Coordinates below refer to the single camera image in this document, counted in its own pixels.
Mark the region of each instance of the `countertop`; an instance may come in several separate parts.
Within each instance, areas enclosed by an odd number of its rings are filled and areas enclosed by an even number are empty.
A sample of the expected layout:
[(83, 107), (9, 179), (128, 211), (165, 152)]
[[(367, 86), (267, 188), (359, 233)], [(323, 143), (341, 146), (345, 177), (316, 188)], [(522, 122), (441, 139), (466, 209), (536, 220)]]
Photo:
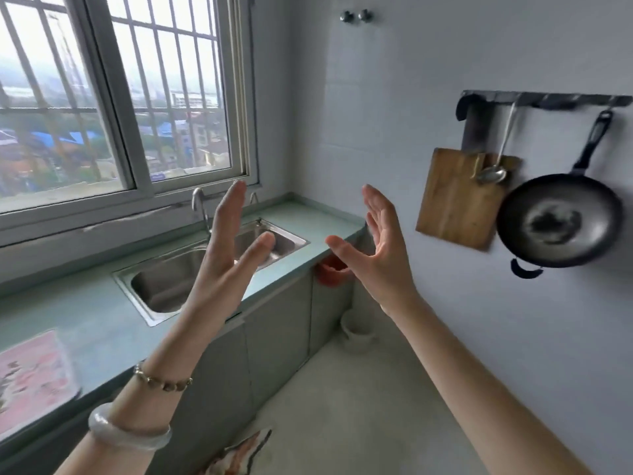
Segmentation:
[[(361, 218), (343, 218), (297, 201), (256, 210), (243, 216), (242, 223), (260, 217), (310, 243), (256, 272), (242, 298), (240, 310), (323, 258), (328, 252), (325, 237), (338, 235), (350, 239), (364, 227)], [(115, 283), (112, 273), (202, 240), (204, 232), (193, 234), (1, 299), (0, 351), (56, 329), (82, 387), (78, 400), (71, 404), (79, 406), (81, 399), (94, 400), (99, 388), (145, 359), (177, 319), (177, 316), (172, 317), (156, 327), (149, 327)], [(12, 439), (0, 444), (0, 452)]]

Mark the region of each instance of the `window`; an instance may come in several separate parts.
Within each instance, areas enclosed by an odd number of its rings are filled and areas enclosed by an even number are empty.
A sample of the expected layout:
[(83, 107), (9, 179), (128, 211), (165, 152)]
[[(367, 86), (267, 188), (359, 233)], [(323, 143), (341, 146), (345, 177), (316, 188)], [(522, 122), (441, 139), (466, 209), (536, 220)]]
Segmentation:
[(0, 246), (256, 182), (248, 7), (0, 0)]

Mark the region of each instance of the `metal faucet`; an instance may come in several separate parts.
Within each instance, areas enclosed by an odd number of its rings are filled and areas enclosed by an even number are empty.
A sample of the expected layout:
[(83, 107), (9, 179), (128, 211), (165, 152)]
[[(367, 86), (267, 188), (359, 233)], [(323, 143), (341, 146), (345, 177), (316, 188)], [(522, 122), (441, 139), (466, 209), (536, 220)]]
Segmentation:
[(194, 190), (191, 196), (191, 209), (196, 212), (196, 210), (200, 208), (202, 211), (202, 217), (204, 218), (204, 226), (206, 227), (206, 240), (207, 242), (211, 241), (211, 227), (209, 226), (209, 215), (207, 215), (206, 210), (204, 209), (204, 192), (201, 187), (198, 187)]

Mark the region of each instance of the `hand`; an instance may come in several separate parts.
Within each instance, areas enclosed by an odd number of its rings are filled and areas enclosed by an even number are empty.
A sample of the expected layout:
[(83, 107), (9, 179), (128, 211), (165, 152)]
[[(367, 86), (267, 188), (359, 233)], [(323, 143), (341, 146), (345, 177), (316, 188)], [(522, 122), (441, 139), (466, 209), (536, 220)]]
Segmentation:
[(374, 237), (375, 255), (365, 255), (340, 237), (325, 242), (352, 269), (369, 294), (390, 317), (422, 299), (413, 283), (405, 239), (391, 201), (371, 185), (363, 186), (367, 224)]
[(213, 336), (237, 309), (257, 267), (275, 245), (272, 233), (261, 234), (235, 263), (235, 236), (245, 194), (244, 182), (233, 183), (215, 210), (211, 241), (182, 310), (180, 318), (201, 335)]

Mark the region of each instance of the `frying pan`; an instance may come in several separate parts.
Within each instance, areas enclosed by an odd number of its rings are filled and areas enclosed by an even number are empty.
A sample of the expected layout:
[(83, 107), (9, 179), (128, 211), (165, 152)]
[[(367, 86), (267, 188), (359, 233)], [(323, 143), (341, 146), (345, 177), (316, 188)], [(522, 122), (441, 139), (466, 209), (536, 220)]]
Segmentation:
[(583, 265), (604, 254), (618, 237), (624, 209), (606, 185), (585, 176), (591, 156), (613, 119), (600, 112), (568, 174), (539, 176), (523, 183), (503, 200), (497, 232), (503, 244), (521, 260), (541, 267), (525, 270), (512, 260), (512, 272), (523, 279), (542, 274), (542, 267)]

